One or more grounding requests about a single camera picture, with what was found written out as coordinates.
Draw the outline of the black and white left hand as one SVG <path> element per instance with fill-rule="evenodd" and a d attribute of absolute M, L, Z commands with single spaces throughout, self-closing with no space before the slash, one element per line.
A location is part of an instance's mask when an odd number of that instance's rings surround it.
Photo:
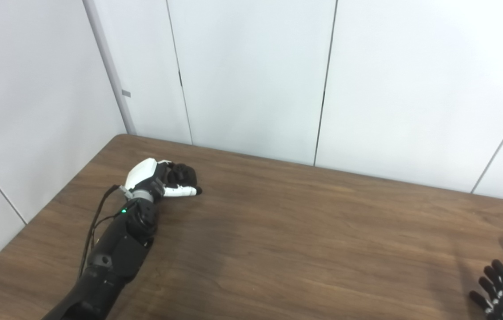
<path fill-rule="evenodd" d="M 120 187 L 127 200 L 141 198 L 158 202 L 163 198 L 183 198 L 202 194 L 194 168 L 169 160 L 147 158 L 130 170 Z"/>

